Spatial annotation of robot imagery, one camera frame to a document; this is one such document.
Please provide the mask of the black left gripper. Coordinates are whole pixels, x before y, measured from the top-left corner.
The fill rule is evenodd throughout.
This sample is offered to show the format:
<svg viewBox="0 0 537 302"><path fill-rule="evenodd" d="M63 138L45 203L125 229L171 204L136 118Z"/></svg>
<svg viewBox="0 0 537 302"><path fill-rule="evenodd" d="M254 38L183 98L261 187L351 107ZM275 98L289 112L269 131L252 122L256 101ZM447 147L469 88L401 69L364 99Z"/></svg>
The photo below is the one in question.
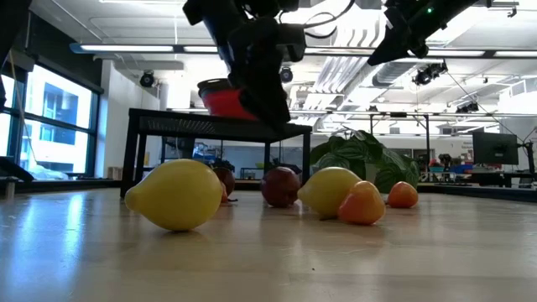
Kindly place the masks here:
<svg viewBox="0 0 537 302"><path fill-rule="evenodd" d="M228 25L228 79L241 90L242 107L276 133L282 133L290 120L287 94L279 77L285 27L273 18L234 18ZM248 91L261 91L261 101Z"/></svg>

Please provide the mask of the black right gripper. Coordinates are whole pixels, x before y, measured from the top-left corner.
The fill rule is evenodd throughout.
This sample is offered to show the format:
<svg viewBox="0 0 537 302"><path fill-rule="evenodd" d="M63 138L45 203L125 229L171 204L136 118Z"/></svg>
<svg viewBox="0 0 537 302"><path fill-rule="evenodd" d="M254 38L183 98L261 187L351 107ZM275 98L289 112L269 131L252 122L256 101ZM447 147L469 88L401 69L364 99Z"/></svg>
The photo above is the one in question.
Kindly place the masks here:
<svg viewBox="0 0 537 302"><path fill-rule="evenodd" d="M424 58L426 39L441 27L444 0L386 0L388 27L382 42L368 58L369 65L380 65L412 53Z"/></svg>

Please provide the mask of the red collapsible colander grey rim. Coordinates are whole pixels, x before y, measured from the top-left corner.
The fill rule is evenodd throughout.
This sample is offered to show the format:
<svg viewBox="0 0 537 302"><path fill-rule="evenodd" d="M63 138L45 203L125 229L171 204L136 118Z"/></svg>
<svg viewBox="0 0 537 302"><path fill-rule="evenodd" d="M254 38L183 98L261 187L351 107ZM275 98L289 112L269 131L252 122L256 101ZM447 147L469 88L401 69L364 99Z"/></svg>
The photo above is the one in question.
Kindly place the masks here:
<svg viewBox="0 0 537 302"><path fill-rule="evenodd" d="M201 81L197 87L198 95L211 116L257 120L242 107L239 100L241 91L231 86L227 78Z"/></svg>

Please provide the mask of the dark red apple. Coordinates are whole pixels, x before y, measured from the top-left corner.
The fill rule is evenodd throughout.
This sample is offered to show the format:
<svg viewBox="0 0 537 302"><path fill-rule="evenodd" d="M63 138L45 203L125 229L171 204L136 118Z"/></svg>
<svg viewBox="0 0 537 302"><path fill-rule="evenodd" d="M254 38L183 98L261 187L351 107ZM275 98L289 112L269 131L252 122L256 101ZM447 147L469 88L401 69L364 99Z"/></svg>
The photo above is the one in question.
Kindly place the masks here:
<svg viewBox="0 0 537 302"><path fill-rule="evenodd" d="M276 167L267 172L261 180L261 192L269 206L287 208L298 199L301 186L298 175L289 168Z"/></svg>
<svg viewBox="0 0 537 302"><path fill-rule="evenodd" d="M213 172L218 179L225 185L227 195L230 195L235 189L235 178L233 172L227 168L215 167Z"/></svg>

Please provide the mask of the yellow lemon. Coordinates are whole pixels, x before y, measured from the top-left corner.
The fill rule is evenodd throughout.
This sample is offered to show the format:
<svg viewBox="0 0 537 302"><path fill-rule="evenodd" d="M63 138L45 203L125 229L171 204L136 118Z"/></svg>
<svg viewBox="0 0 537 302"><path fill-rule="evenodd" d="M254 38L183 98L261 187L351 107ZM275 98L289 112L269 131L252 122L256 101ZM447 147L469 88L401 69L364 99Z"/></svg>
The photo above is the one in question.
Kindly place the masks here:
<svg viewBox="0 0 537 302"><path fill-rule="evenodd" d="M337 217L350 189L362 179L351 170L328 167L314 173L298 190L298 199L322 219Z"/></svg>
<svg viewBox="0 0 537 302"><path fill-rule="evenodd" d="M207 165L192 159L161 164L129 189L127 208L170 231L189 231L209 221L222 198L222 184Z"/></svg>

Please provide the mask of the black metal gantry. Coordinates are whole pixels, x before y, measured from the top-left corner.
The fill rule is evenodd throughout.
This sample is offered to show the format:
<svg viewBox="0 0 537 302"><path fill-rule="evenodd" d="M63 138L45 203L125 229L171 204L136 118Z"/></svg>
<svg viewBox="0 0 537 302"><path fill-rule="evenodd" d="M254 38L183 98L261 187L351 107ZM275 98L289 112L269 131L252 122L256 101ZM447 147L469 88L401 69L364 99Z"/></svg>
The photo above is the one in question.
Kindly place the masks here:
<svg viewBox="0 0 537 302"><path fill-rule="evenodd" d="M431 157L430 149L430 116L429 113L416 113L416 112L330 112L330 114L339 114L343 116L350 116L352 120L368 120L369 121L369 135L374 136L374 121L381 122L384 120L406 120L413 119L415 122L425 130L426 141L426 153L424 157L424 165L428 169ZM331 151L331 145L324 143L318 145L310 151L310 164L316 164L325 154Z"/></svg>

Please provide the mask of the black perforated metal rack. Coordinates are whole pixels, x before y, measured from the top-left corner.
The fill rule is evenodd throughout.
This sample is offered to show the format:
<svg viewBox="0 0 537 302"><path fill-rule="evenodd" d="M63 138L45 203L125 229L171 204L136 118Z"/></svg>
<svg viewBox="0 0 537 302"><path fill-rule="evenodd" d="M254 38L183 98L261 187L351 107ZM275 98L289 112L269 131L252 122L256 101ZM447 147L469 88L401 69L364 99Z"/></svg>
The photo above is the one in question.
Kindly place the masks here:
<svg viewBox="0 0 537 302"><path fill-rule="evenodd" d="M148 136L263 143L266 164L273 143L302 136L302 181L306 182L310 178L310 126L287 123L281 131L275 132L258 121L137 108L131 108L128 116L121 197L143 177L143 158Z"/></svg>

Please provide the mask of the green plant white pot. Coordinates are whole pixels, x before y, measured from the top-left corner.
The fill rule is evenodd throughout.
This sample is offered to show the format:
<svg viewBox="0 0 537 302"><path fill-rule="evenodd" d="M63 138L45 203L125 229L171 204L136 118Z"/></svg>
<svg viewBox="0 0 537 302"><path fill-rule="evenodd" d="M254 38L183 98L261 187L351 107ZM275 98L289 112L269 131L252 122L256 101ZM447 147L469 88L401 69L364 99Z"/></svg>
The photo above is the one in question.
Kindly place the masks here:
<svg viewBox="0 0 537 302"><path fill-rule="evenodd" d="M349 138L329 137L310 151L310 164L317 169L348 169L374 183L381 193L389 193L399 182L416 189L420 178L420 167L414 159L385 147L363 130L352 130Z"/></svg>

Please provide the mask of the black computer monitor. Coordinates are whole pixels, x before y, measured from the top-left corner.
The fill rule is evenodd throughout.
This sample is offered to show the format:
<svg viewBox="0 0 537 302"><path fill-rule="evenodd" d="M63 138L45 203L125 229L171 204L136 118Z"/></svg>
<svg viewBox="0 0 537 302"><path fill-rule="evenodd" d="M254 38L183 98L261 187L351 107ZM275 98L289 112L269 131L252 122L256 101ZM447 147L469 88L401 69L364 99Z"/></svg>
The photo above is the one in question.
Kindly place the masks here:
<svg viewBox="0 0 537 302"><path fill-rule="evenodd" d="M513 134L473 132L472 145L475 164L519 163L517 137Z"/></svg>

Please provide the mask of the long linear ceiling light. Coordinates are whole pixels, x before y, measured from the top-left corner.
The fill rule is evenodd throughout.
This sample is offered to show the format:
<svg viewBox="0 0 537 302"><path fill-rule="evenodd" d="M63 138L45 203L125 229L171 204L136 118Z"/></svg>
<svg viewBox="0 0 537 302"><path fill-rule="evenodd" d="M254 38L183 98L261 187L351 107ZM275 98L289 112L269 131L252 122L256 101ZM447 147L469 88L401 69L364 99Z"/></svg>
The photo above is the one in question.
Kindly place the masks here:
<svg viewBox="0 0 537 302"><path fill-rule="evenodd" d="M217 47L196 44L70 44L76 54L189 54L217 55ZM371 47L306 47L308 56L359 56L368 57ZM427 54L436 59L484 59L484 60L537 60L537 49L454 49L431 48Z"/></svg>

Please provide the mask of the silver round ventilation duct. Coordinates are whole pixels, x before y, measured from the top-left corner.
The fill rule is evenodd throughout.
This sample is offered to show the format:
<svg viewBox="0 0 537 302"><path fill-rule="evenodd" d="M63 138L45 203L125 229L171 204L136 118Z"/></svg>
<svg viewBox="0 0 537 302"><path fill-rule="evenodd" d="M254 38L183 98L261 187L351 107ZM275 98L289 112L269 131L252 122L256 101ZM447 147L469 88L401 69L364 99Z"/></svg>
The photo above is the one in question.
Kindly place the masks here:
<svg viewBox="0 0 537 302"><path fill-rule="evenodd" d="M384 64L372 77L372 84L376 87L391 86L400 76L408 73L421 60L405 58Z"/></svg>

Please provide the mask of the large window black frame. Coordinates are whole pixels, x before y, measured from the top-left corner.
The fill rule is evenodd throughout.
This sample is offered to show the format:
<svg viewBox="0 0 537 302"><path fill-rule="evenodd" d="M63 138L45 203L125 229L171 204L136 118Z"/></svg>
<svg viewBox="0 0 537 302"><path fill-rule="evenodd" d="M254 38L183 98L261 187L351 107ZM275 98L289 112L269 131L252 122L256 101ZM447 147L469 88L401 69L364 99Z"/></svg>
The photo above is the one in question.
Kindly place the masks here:
<svg viewBox="0 0 537 302"><path fill-rule="evenodd" d="M99 94L39 65L0 76L0 157L42 180L92 174Z"/></svg>

